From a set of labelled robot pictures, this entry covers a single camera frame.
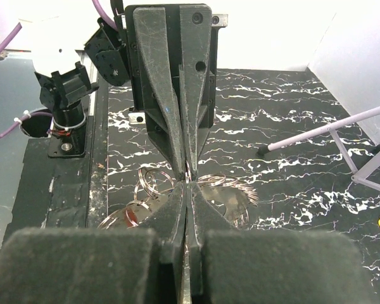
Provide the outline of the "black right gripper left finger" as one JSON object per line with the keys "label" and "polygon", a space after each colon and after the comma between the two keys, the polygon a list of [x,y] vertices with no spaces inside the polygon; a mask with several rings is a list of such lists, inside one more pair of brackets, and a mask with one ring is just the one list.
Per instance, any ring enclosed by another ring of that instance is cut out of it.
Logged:
{"label": "black right gripper left finger", "polygon": [[0,252],[0,303],[179,303],[185,192],[131,229],[16,231]]}

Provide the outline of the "red key tag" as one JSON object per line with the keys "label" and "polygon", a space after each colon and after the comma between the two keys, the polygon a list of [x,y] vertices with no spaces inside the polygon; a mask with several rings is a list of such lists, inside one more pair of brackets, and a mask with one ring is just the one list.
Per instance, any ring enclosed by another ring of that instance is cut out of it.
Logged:
{"label": "red key tag", "polygon": [[127,227],[136,227],[138,226],[137,223],[137,217],[132,211],[131,208],[126,208],[125,209],[125,224]]}

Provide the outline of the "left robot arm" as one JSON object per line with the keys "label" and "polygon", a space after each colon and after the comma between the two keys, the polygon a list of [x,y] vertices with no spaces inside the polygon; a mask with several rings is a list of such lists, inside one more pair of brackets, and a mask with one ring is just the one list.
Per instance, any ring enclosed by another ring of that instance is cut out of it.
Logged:
{"label": "left robot arm", "polygon": [[[84,51],[107,83],[132,86],[134,110],[177,180],[196,179],[213,126],[219,30],[226,14],[204,3],[135,4],[112,1]],[[99,89],[75,53],[57,47],[35,56],[40,101],[53,114],[58,147],[53,158],[76,158],[86,149],[83,99]]]}

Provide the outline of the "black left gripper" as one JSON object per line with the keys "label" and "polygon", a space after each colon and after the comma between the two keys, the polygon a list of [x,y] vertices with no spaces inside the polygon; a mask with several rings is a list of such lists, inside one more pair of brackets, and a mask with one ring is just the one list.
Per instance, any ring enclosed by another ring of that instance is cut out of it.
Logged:
{"label": "black left gripper", "polygon": [[226,14],[205,3],[137,4],[125,11],[132,91],[150,141],[192,176],[213,125],[219,30]]}

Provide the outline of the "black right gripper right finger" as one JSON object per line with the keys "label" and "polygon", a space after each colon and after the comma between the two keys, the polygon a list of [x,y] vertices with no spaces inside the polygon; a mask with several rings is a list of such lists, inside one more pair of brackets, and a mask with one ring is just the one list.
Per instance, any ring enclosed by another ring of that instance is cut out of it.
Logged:
{"label": "black right gripper right finger", "polygon": [[374,303],[361,254],[326,231],[240,231],[187,185],[194,303]]}

